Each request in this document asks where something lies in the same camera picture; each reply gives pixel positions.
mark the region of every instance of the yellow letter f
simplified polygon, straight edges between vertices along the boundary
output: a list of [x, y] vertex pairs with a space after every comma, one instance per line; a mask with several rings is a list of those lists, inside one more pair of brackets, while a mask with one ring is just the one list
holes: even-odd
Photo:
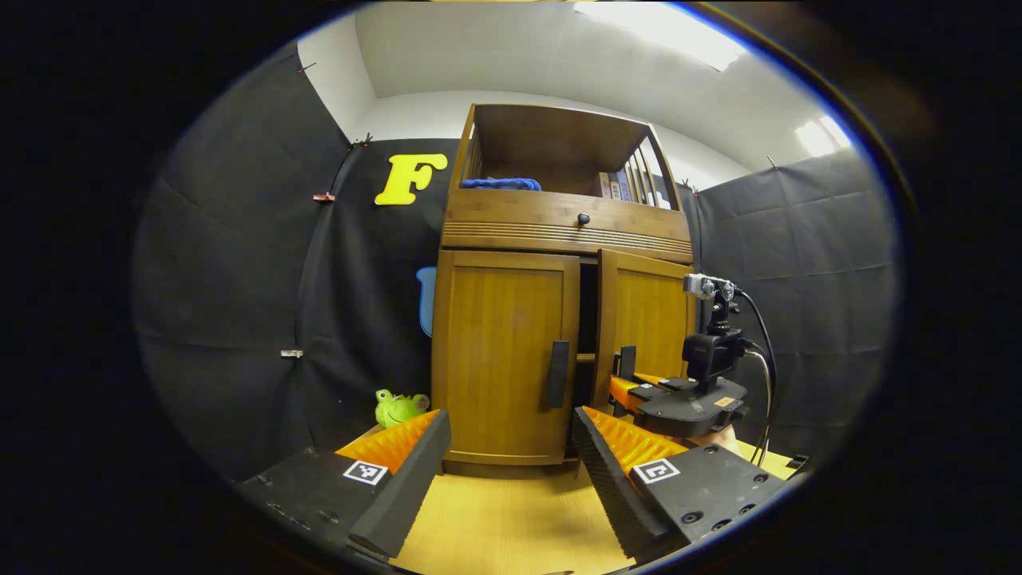
[[411, 192], [412, 183], [420, 191], [429, 185], [433, 167], [447, 167], [447, 156], [443, 153], [404, 153], [391, 155], [390, 163], [390, 175], [383, 192], [376, 196], [377, 205], [407, 205], [415, 201], [415, 194]]

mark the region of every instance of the ceiling light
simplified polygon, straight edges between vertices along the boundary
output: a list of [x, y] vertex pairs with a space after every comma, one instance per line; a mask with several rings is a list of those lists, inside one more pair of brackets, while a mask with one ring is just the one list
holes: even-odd
[[575, 11], [639, 34], [667, 48], [685, 52], [724, 71], [745, 53], [737, 42], [683, 10], [659, 2], [575, 2]]
[[827, 136], [827, 132], [816, 122], [809, 122], [805, 126], [795, 130], [795, 135], [802, 140], [802, 145], [812, 155], [824, 155], [834, 151], [834, 142]]
[[848, 147], [851, 145], [851, 142], [848, 141], [848, 136], [844, 135], [844, 131], [837, 125], [837, 122], [834, 122], [833, 117], [830, 115], [824, 115], [820, 118], [820, 123], [824, 125], [824, 128], [827, 128], [827, 131], [831, 133], [831, 136], [834, 136], [834, 141], [837, 142], [837, 145], [841, 147]]

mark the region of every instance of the open cabinet door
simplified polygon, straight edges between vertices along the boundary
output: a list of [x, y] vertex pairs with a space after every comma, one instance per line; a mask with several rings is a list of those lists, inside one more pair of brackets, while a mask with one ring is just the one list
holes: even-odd
[[684, 376], [688, 367], [682, 361], [682, 345], [695, 331], [696, 298], [685, 292], [683, 278], [692, 272], [681, 263], [600, 249], [593, 408], [607, 405], [614, 353], [621, 346], [637, 346], [637, 373]]
[[559, 464], [578, 341], [578, 257], [442, 249], [432, 400], [451, 414], [446, 460]]

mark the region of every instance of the wooden floor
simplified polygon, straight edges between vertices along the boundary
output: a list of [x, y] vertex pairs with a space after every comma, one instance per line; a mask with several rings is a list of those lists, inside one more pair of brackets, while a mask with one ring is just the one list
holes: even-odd
[[[752, 446], [739, 442], [743, 456]], [[787, 479], [788, 458], [762, 468]], [[624, 557], [585, 466], [477, 466], [445, 463], [392, 565], [425, 574], [603, 574]]]

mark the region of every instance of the ceiling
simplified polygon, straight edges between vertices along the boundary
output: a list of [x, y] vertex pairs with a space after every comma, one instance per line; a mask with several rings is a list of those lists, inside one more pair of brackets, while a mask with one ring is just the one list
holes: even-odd
[[795, 128], [823, 106], [747, 52], [718, 73], [576, 13], [569, 2], [379, 2], [356, 15], [377, 97], [443, 90], [556, 96], [659, 124], [751, 171], [808, 156]]

